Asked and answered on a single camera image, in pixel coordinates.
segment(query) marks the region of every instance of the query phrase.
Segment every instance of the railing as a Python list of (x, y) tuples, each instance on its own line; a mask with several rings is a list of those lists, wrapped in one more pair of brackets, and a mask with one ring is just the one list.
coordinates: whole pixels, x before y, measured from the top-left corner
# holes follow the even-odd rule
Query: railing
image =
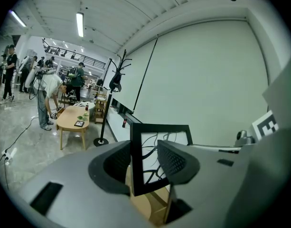
[(93, 66), (93, 67), (98, 67), (100, 69), (104, 69), (105, 63), (99, 60), (84, 56), (74, 51), (61, 49), (59, 47), (51, 47), (46, 42), (43, 43), (43, 45), (44, 45), (46, 53), (65, 57), (67, 59), (77, 60), (79, 62), (83, 62), (85, 66), (89, 66), (89, 67)]

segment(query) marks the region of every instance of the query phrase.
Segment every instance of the fluorescent light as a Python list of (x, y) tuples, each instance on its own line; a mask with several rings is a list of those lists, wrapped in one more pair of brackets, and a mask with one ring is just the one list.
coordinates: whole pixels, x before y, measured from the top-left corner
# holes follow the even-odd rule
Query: fluorescent light
[(14, 11), (10, 10), (10, 13), (21, 24), (21, 26), (26, 27), (26, 24), (18, 17), (18, 15)]
[(84, 14), (78, 12), (76, 15), (77, 18), (77, 26), (78, 26), (78, 34), (80, 37), (84, 37), (84, 33), (83, 33), (83, 17)]

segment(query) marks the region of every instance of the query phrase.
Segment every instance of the jeans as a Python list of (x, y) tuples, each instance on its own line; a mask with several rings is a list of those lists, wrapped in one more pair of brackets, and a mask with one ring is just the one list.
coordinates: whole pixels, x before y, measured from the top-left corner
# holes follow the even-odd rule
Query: jeans
[(81, 86), (74, 86), (73, 89), (75, 90), (75, 95), (77, 97), (77, 101), (80, 101), (80, 90), (81, 90)]
[(38, 113), (39, 113), (39, 124), (40, 127), (46, 127), (49, 121), (49, 117), (47, 114), (47, 109), (45, 107), (45, 98), (46, 98), (46, 91), (39, 90), (34, 88), (35, 93), (37, 94), (38, 100)]
[(5, 75), (5, 88), (4, 88), (4, 95), (3, 99), (6, 99), (7, 93), (9, 96), (12, 96), (11, 93), (11, 81), (12, 81), (12, 73), (6, 73)]
[(20, 82), (20, 91), (22, 92), (22, 88), (23, 88), (23, 85), (27, 79), (27, 76), (29, 74), (29, 70), (27, 68), (22, 68), (22, 74), (21, 74), (21, 82)]

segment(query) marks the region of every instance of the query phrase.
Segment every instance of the round stand base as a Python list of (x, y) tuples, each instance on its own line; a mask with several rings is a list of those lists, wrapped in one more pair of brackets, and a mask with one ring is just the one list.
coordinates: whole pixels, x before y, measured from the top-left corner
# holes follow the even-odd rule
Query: round stand base
[(105, 144), (108, 144), (108, 141), (105, 138), (102, 139), (102, 142), (100, 142), (100, 138), (96, 138), (94, 140), (94, 145), (97, 146), (97, 147), (101, 146), (101, 145), (105, 145)]

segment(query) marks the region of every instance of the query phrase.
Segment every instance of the polished floor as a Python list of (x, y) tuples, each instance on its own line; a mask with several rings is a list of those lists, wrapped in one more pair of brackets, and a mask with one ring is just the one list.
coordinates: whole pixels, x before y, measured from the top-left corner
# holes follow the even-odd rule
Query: polished floor
[[(32, 117), (38, 116), (36, 98), (29, 100), (28, 94), (19, 94), (14, 89), (14, 101), (0, 105), (0, 157), (1, 152), (10, 147), (16, 138), (30, 124)], [(55, 104), (50, 99), (50, 106)], [(31, 126), (18, 138), (16, 143), (9, 149), (11, 153), (16, 148), (13, 159), (6, 165), (7, 181), (10, 191), (16, 191), (27, 180), (36, 175), (43, 168), (67, 154), (84, 151), (80, 133), (63, 132), (63, 150), (60, 150), (59, 131), (56, 124), (52, 125), (51, 131), (45, 131), (39, 127), (38, 119), (34, 119)], [(93, 121), (85, 134), (86, 148), (96, 148), (93, 140), (100, 136), (102, 125)], [(110, 143), (115, 142), (113, 135), (106, 125), (104, 138)], [(0, 162), (0, 182), (7, 188), (4, 170), (4, 160)]]

